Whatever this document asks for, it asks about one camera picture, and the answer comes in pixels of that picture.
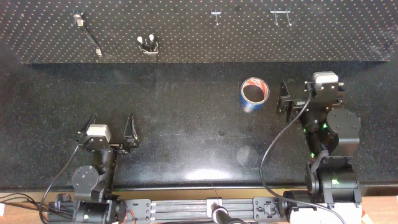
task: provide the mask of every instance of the black pegboard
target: black pegboard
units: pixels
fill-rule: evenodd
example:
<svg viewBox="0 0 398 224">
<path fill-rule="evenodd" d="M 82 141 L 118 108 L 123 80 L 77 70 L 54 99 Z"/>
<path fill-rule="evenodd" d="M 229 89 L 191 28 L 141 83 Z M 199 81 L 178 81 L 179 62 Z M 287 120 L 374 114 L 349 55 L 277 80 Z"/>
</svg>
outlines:
<svg viewBox="0 0 398 224">
<path fill-rule="evenodd" d="M 270 9 L 289 8 L 292 26 Z M 104 57 L 77 28 L 84 10 Z M 219 26 L 211 11 L 222 11 Z M 153 62 L 136 39 L 159 37 L 157 62 L 388 60 L 397 3 L 386 1 L 2 1 L 0 38 L 23 63 Z"/>
</svg>

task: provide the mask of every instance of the white tape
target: white tape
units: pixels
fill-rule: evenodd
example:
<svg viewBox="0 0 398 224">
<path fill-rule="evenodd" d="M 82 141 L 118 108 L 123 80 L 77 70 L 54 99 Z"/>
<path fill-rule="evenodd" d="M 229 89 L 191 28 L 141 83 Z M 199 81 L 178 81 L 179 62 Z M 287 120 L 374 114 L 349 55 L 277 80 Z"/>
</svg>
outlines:
<svg viewBox="0 0 398 224">
<path fill-rule="evenodd" d="M 0 203 L 0 216 L 1 216 L 1 217 L 4 215 L 4 207 L 5 207 L 5 206 L 6 206 L 5 204 Z"/>
</svg>

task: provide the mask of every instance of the wooden floor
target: wooden floor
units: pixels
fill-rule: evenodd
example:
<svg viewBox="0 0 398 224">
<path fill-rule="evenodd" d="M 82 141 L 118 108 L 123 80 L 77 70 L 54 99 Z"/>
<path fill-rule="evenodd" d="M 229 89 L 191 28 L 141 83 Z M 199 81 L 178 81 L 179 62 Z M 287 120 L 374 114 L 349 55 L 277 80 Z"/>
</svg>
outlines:
<svg viewBox="0 0 398 224">
<path fill-rule="evenodd" d="M 220 191 L 220 194 L 223 198 L 228 198 L 226 197 L 226 193 L 223 191 Z M 33 197 L 35 200 L 39 201 L 38 197 L 40 197 L 40 194 L 38 195 L 32 195 L 29 194 L 31 197 Z M 153 197 L 148 197 L 149 199 L 152 200 L 170 200 L 170 197 L 172 197 L 173 193 L 168 194 L 168 196 L 163 197 L 163 199 L 159 199 L 159 197 L 156 197 L 156 195 L 153 195 Z M 247 195 L 244 192 L 240 192 L 236 198 L 244 198 L 244 196 L 248 196 L 247 198 L 251 198 L 251 194 Z M 52 198 L 55 196 L 55 194 L 52 194 L 49 197 L 49 200 L 53 200 Z M 146 194 L 144 194 L 141 197 L 136 197 L 136 198 L 145 198 Z M 398 223 L 398 197 L 363 197 L 363 203 L 362 207 L 364 211 L 369 215 L 373 223 L 380 223 L 380 224 L 391 224 L 391 223 Z M 40 218 L 39 218 L 39 213 L 36 211 L 32 210 L 26 210 L 23 208 L 16 208 L 16 207 L 11 207 L 7 206 L 5 207 L 4 210 L 4 216 L 0 217 L 0 223 L 7 223 L 7 224 L 13 224 L 13 223 L 29 223 L 29 224 L 40 224 Z"/>
</svg>

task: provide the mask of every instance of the black table surface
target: black table surface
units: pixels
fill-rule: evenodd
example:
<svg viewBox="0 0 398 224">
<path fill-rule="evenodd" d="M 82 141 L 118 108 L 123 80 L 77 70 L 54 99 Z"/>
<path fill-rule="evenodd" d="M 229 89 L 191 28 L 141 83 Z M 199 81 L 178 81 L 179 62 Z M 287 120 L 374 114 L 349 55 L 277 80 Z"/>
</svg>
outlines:
<svg viewBox="0 0 398 224">
<path fill-rule="evenodd" d="M 277 115 L 279 82 L 303 93 L 314 72 L 334 71 L 348 91 L 345 108 L 361 117 L 353 165 L 364 185 L 398 178 L 395 62 L 143 63 L 7 65 L 0 83 L 0 190 L 43 190 L 75 148 L 75 134 L 92 113 L 123 138 L 129 113 L 141 145 L 119 156 L 115 189 L 260 186 L 266 147 L 286 125 Z M 265 106 L 245 113 L 239 87 L 265 80 Z M 72 173 L 91 163 L 80 151 L 55 190 L 71 188 Z M 303 185 L 310 160 L 301 125 L 293 125 L 266 162 L 273 186 Z"/>
</svg>

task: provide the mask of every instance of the blue tape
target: blue tape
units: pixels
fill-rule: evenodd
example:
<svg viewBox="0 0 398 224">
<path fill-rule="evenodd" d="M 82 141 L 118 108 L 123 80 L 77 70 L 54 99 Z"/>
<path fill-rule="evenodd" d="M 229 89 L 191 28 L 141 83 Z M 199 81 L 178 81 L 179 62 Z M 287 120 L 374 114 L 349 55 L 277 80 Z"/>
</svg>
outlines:
<svg viewBox="0 0 398 224">
<path fill-rule="evenodd" d="M 260 102 L 253 102 L 253 101 L 250 101 L 249 99 L 247 99 L 246 96 L 244 95 L 243 88 L 248 85 L 256 85 L 259 88 L 261 88 L 261 90 L 264 93 L 264 99 Z M 269 88 L 268 88 L 267 83 L 264 82 L 262 79 L 256 78 L 256 77 L 248 78 L 247 80 L 245 80 L 242 83 L 241 89 L 239 91 L 239 99 L 241 100 L 242 105 L 248 111 L 257 110 L 257 109 L 263 107 L 264 104 L 267 102 L 268 97 L 269 97 Z"/>
</svg>

